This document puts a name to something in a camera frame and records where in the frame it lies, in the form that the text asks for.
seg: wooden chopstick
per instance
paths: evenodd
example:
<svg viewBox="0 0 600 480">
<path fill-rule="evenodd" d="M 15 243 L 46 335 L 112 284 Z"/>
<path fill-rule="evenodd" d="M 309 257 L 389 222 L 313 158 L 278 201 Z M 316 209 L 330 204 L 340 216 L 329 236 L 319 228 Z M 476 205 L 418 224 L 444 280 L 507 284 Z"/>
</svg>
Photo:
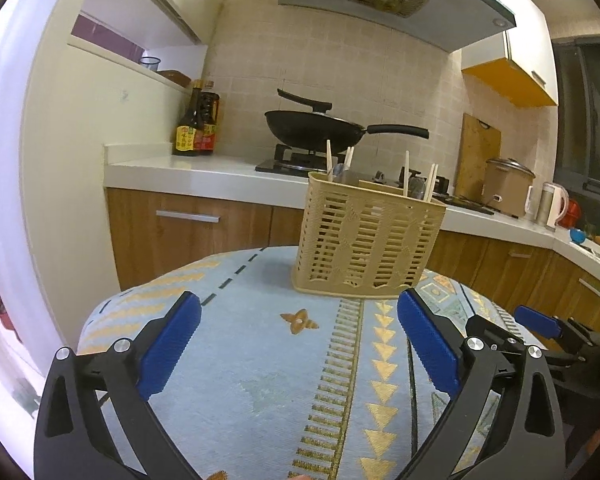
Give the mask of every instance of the wooden chopstick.
<svg viewBox="0 0 600 480">
<path fill-rule="evenodd" d="M 349 146 L 347 148 L 347 155 L 344 158 L 344 170 L 348 170 L 351 167 L 351 159 L 353 158 L 353 150 L 355 146 Z"/>
<path fill-rule="evenodd" d="M 331 160 L 331 141 L 327 139 L 327 180 L 333 182 L 333 160 Z"/>
<path fill-rule="evenodd" d="M 425 197 L 427 202 L 431 202 L 433 197 L 433 188 L 436 185 L 436 177 L 438 176 L 438 165 L 434 164 L 432 167 L 433 173 L 431 175 L 431 186 L 427 186 L 429 189 L 428 195 Z"/>
<path fill-rule="evenodd" d="M 404 175 L 402 176 L 402 196 L 407 196 L 409 187 L 409 150 L 404 152 Z"/>
<path fill-rule="evenodd" d="M 435 168 L 436 168 L 436 165 L 432 164 L 431 168 L 429 170 L 429 174 L 427 175 L 427 185 L 424 189 L 424 196 L 422 197 L 424 202 L 429 201 L 429 193 L 430 193 L 431 189 L 433 189 L 432 180 L 433 180 L 433 170 L 435 170 Z"/>
</svg>

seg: black frying pan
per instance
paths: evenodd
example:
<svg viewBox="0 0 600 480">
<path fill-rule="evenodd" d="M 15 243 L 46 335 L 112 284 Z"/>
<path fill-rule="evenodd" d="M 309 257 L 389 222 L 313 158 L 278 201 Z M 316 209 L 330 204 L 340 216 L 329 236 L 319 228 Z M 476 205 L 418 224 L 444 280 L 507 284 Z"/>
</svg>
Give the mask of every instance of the black frying pan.
<svg viewBox="0 0 600 480">
<path fill-rule="evenodd" d="M 324 152 L 329 139 L 331 152 L 340 153 L 359 143 L 364 134 L 405 134 L 429 139 L 429 131 L 424 128 L 403 124 L 372 124 L 365 128 L 360 124 L 328 116 L 326 113 L 331 110 L 331 103 L 313 101 L 281 89 L 278 89 L 278 95 L 313 109 L 313 112 L 272 110 L 265 113 L 271 133 L 293 148 Z"/>
</svg>

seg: table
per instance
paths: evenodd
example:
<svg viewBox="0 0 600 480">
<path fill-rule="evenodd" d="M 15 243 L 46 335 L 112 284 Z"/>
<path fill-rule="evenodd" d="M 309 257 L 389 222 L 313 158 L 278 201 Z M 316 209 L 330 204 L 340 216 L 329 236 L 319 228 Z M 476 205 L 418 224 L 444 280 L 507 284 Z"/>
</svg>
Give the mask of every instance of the table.
<svg viewBox="0 0 600 480">
<path fill-rule="evenodd" d="M 202 321 L 150 404 L 203 478 L 225 471 L 229 480 L 393 479 L 448 395 L 433 387 L 408 342 L 396 300 L 300 294 L 290 282 L 296 251 L 215 254 L 121 292 L 90 315 L 78 353 L 134 338 L 191 290 Z M 446 276 L 425 270 L 416 289 L 463 333 L 476 313 L 539 344 L 506 311 Z M 492 392 L 459 468 L 475 460 L 497 402 Z M 109 401 L 103 412 L 122 459 L 142 471 Z"/>
</svg>

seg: white countertop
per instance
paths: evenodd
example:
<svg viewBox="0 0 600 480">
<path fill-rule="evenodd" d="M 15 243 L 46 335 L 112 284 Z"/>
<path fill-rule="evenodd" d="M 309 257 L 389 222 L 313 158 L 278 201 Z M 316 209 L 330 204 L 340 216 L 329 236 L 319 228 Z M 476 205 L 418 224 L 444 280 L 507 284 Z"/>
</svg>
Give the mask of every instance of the white countertop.
<svg viewBox="0 0 600 480">
<path fill-rule="evenodd" d="M 306 178 L 257 172 L 257 164 L 222 155 L 155 156 L 105 165 L 104 186 L 304 208 Z M 552 249 L 600 280 L 600 259 L 561 227 L 552 232 L 529 220 L 448 206 L 442 230 Z M 584 244 L 600 253 L 593 242 Z"/>
</svg>

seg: drawer handle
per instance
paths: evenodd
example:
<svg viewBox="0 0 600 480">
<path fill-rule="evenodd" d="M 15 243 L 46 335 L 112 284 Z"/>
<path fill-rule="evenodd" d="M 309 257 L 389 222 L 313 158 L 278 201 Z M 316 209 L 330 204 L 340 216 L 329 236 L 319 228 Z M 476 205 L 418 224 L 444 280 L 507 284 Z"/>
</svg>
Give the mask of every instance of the drawer handle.
<svg viewBox="0 0 600 480">
<path fill-rule="evenodd" d="M 597 290 L 593 285 L 589 285 L 589 283 L 585 282 L 582 278 L 578 278 L 578 281 L 586 286 L 591 292 L 593 292 L 596 296 L 600 297 L 600 291 Z"/>
<path fill-rule="evenodd" d="M 178 213 L 177 211 L 162 211 L 155 212 L 156 216 L 166 216 L 167 218 L 180 218 L 182 220 L 193 220 L 194 222 L 208 222 L 209 224 L 217 224 L 220 221 L 219 216 L 211 215 L 195 215 L 191 213 Z"/>
<path fill-rule="evenodd" d="M 540 77 L 538 72 L 532 70 L 531 75 L 535 77 L 542 86 L 546 86 L 546 81 Z"/>
<path fill-rule="evenodd" d="M 531 258 L 531 254 L 515 253 L 513 251 L 509 251 L 509 256 L 512 258 Z"/>
</svg>

